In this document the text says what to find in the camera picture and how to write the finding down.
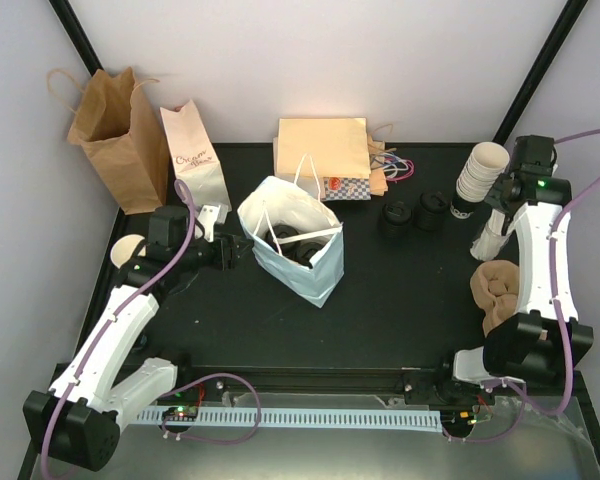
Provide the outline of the single black cup lid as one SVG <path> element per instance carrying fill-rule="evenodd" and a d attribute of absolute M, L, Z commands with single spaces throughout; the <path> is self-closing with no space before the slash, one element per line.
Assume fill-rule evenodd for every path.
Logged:
<path fill-rule="evenodd" d="M 294 260 L 309 269 L 313 268 L 311 259 L 325 246 L 324 243 L 317 241 L 303 241 L 297 247 L 294 253 Z"/>

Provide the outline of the light blue paper bag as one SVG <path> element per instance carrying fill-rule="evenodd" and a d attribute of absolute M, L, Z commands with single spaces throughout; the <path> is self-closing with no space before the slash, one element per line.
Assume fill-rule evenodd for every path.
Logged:
<path fill-rule="evenodd" d="M 318 194 L 298 186 L 304 166 L 318 181 L 313 158 L 305 154 L 293 180 L 265 178 L 237 213 L 258 264 L 321 308 L 344 275 L 343 223 Z"/>

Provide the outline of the paper cup near left arm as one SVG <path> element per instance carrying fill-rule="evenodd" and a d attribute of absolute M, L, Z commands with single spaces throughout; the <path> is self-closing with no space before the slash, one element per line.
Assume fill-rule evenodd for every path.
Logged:
<path fill-rule="evenodd" d="M 141 247 L 140 254 L 146 253 L 145 237 L 139 234 L 129 234 L 118 239 L 111 247 L 109 258 L 111 263 L 120 268 L 131 259 L 137 247 Z"/>

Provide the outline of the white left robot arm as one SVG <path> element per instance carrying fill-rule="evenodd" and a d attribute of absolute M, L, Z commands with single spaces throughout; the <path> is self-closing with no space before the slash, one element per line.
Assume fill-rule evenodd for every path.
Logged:
<path fill-rule="evenodd" d="M 247 238 L 215 232 L 218 216 L 211 206 L 160 207 L 149 217 L 147 235 L 116 242 L 118 277 L 100 319 L 49 390 L 31 392 L 23 405 L 43 468 L 54 458 L 102 469 L 146 407 L 165 394 L 182 399 L 193 391 L 193 372 L 163 358 L 145 360 L 124 380 L 117 376 L 168 295 L 186 289 L 202 268 L 235 268 L 252 249 Z"/>

